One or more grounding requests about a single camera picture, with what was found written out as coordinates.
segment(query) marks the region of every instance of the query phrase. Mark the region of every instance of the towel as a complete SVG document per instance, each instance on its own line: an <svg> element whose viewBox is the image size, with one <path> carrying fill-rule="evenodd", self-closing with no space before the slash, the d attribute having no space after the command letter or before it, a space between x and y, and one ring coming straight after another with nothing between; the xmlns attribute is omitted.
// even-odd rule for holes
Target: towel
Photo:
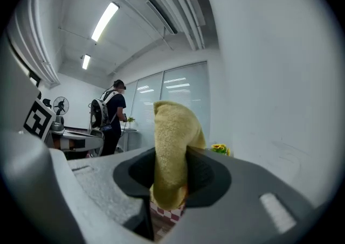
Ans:
<svg viewBox="0 0 345 244"><path fill-rule="evenodd" d="M154 112L156 163L151 200L169 211L178 208L187 196L187 146L204 149L206 142L197 117L187 107L158 101Z"/></svg>

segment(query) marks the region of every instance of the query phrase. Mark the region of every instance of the window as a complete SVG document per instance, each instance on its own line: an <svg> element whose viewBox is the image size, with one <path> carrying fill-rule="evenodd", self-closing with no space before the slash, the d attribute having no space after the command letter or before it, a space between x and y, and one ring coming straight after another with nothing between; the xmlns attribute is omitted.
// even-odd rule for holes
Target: window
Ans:
<svg viewBox="0 0 345 244"><path fill-rule="evenodd" d="M175 101L197 116L208 140L210 134L210 90L207 64L195 64L164 72L161 100Z"/></svg>
<svg viewBox="0 0 345 244"><path fill-rule="evenodd" d="M138 134L129 134L128 150L153 147L153 103L178 102L191 109L200 121L206 141L210 134L210 87L207 63L196 63L148 76L127 84L126 115L135 118Z"/></svg>
<svg viewBox="0 0 345 244"><path fill-rule="evenodd" d="M132 114L137 124L138 147L154 146L155 114L153 103L160 100L162 73L138 80L133 101Z"/></svg>

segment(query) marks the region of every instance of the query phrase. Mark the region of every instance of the black pants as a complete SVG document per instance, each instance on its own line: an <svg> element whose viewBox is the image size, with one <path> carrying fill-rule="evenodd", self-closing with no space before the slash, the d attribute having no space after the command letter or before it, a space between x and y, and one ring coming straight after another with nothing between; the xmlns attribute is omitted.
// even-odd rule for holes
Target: black pants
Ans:
<svg viewBox="0 0 345 244"><path fill-rule="evenodd" d="M121 131L116 132L113 129L104 132L104 145L101 156L107 156L115 153L116 146L121 137Z"/></svg>

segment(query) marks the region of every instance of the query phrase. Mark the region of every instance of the backpack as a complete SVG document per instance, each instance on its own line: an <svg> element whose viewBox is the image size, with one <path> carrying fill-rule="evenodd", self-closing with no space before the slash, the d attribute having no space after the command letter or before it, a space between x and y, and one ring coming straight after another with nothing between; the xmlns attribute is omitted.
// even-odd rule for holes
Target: backpack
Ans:
<svg viewBox="0 0 345 244"><path fill-rule="evenodd" d="M105 92L100 99L94 99L91 102L91 111L90 111L90 125L91 129L99 128L101 131L107 131L112 128L111 123L116 118L116 113L111 120L108 117L108 101L115 95L117 91L108 91Z"/></svg>

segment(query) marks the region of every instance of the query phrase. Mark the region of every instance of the person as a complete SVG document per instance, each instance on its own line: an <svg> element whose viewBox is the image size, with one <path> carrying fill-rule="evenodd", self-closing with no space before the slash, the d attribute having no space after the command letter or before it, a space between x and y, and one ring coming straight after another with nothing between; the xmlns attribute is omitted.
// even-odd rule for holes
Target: person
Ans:
<svg viewBox="0 0 345 244"><path fill-rule="evenodd" d="M116 117L111 123L112 128L104 132L102 156L115 153L116 146L121 137L120 121L127 121L126 116L123 114L123 109L126 107L125 98L123 97L126 87L122 80L116 80L114 82L114 90L118 93L107 102L107 108L109 120L111 121L115 114Z"/></svg>

